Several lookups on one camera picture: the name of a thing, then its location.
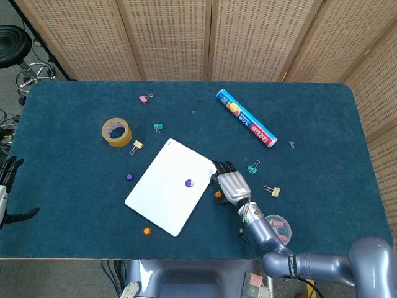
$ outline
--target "binder clip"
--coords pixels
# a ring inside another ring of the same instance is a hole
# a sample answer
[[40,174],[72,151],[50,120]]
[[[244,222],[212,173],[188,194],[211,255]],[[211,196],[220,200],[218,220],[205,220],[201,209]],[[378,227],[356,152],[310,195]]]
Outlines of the binder clip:
[[142,149],[143,144],[141,142],[139,142],[138,140],[135,140],[134,142],[134,147],[132,148],[132,150],[130,151],[131,155],[134,155],[134,153],[138,150],[138,149]]
[[263,187],[264,191],[269,191],[272,194],[272,197],[279,197],[280,191],[281,189],[279,189],[278,187],[275,188],[270,188],[267,185],[265,185]]
[[148,99],[149,99],[149,98],[152,98],[152,97],[153,97],[153,94],[141,95],[141,96],[139,97],[139,100],[140,100],[143,104],[146,104],[146,103],[148,102]]
[[156,133],[160,133],[160,130],[163,129],[162,123],[154,123],[153,128],[156,130]]
[[252,166],[248,166],[247,171],[249,171],[252,175],[254,175],[257,171],[256,167],[258,166],[259,163],[261,163],[260,160],[255,160]]

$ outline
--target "plastic container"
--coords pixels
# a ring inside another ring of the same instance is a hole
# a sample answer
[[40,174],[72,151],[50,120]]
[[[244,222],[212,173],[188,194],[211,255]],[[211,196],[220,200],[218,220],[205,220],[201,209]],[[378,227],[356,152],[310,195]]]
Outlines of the plastic container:
[[266,217],[267,222],[272,227],[273,231],[279,236],[281,242],[287,245],[292,236],[292,230],[290,224],[285,218],[279,215],[268,215]]

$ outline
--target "yellow tape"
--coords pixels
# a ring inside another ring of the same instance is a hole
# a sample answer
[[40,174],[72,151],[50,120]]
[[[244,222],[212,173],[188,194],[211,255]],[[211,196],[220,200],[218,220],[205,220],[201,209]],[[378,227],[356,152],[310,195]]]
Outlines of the yellow tape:
[[[124,133],[119,138],[111,138],[110,133],[117,127],[123,127]],[[102,136],[113,147],[123,147],[130,143],[132,139],[132,131],[129,128],[127,121],[121,118],[111,118],[102,126]]]

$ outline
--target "table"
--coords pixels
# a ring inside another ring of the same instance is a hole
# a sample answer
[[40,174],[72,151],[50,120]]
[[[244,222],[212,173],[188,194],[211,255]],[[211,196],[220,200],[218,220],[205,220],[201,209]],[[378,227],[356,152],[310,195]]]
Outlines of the table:
[[[220,102],[228,90],[278,142],[267,148]],[[153,98],[143,105],[141,95]],[[132,142],[111,147],[102,124],[125,119]],[[160,134],[154,123],[163,123]],[[27,99],[11,155],[24,158],[10,213],[40,212],[0,231],[4,258],[238,259],[256,254],[238,239],[235,207],[210,186],[174,238],[124,205],[168,138],[214,160],[233,162],[265,215],[292,227],[295,253],[346,255],[360,237],[392,243],[352,91],[342,84],[234,82],[40,83]],[[289,142],[295,142],[292,149]],[[246,171],[256,159],[257,173]],[[135,178],[128,182],[126,173]],[[278,199],[262,187],[281,188]],[[144,237],[144,226],[152,235]]]

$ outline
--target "floor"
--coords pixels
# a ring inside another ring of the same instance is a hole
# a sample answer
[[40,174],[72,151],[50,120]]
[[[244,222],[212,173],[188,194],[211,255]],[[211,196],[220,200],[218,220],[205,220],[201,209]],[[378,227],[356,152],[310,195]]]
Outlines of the floor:
[[[20,17],[7,0],[0,0],[0,8],[0,25],[22,26]],[[33,49],[41,60],[47,60],[43,48],[34,45]],[[25,61],[37,61],[33,51]],[[18,66],[0,70],[0,109],[13,114],[22,113],[14,85],[18,71]],[[317,285],[327,298],[355,297],[353,289],[327,282],[318,282]],[[0,291],[2,298],[116,297],[111,283],[101,271],[99,260],[0,260]],[[297,293],[305,291],[306,286],[302,282],[275,281],[277,298],[294,298]]]

